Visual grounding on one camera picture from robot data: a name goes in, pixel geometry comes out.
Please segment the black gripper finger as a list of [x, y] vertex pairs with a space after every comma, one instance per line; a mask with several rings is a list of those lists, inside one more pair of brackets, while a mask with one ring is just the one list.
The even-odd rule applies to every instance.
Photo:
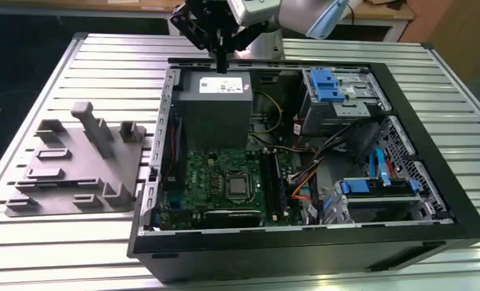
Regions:
[[186, 4], [179, 5], [172, 11], [170, 23], [187, 37], [199, 50], [207, 50], [215, 59], [216, 72], [222, 73], [222, 35], [219, 30], [210, 30], [198, 23], [196, 17], [188, 11]]
[[228, 70], [230, 55], [243, 51], [264, 31], [264, 24], [252, 24], [240, 31], [227, 30], [222, 35], [222, 72]]

